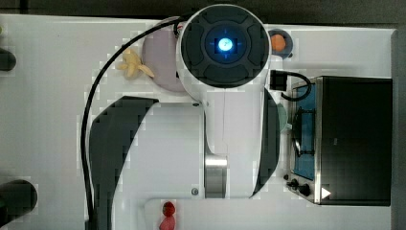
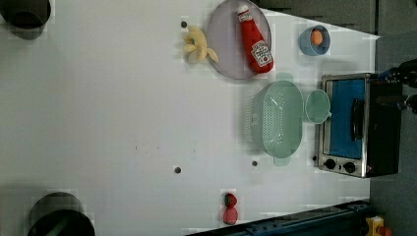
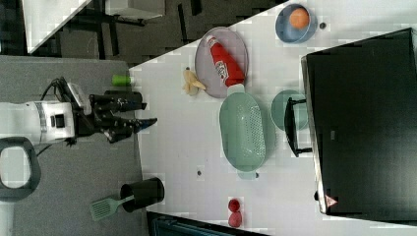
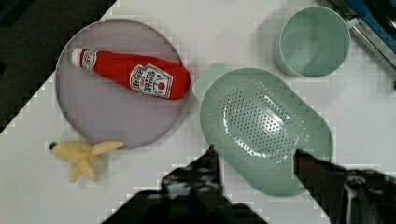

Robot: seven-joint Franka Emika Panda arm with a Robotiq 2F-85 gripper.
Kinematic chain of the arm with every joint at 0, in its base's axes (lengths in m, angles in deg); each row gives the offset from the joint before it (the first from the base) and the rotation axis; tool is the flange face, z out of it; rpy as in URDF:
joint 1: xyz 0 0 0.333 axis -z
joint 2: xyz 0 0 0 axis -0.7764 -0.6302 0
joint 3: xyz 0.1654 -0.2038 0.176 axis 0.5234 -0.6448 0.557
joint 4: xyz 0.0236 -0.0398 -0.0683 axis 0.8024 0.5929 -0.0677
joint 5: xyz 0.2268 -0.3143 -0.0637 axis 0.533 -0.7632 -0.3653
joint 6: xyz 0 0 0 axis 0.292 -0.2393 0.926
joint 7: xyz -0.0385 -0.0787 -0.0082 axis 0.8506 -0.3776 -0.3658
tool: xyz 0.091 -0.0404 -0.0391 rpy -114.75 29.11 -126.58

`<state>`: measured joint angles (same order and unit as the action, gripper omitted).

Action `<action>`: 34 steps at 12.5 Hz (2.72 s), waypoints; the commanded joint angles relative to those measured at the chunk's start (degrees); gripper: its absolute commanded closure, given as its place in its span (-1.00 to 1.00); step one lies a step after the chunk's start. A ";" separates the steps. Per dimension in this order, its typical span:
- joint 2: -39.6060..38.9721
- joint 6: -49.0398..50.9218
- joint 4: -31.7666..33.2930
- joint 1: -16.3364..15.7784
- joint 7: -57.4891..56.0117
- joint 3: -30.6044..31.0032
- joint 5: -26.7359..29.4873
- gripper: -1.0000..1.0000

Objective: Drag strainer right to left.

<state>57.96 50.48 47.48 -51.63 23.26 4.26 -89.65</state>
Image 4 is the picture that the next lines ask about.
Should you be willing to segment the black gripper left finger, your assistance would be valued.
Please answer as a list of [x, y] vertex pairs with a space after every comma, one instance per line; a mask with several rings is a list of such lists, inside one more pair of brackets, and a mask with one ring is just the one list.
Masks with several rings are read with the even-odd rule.
[[223, 192], [219, 153], [214, 144], [210, 144], [208, 150], [198, 159], [166, 175], [161, 181], [160, 193], [174, 200], [178, 196], [191, 195], [194, 189], [201, 188]]

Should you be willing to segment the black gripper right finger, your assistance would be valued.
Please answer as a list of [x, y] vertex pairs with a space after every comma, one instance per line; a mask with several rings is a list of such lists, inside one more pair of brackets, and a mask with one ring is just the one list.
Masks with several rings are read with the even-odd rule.
[[396, 224], [395, 178], [347, 169], [298, 149], [294, 173], [331, 224]]

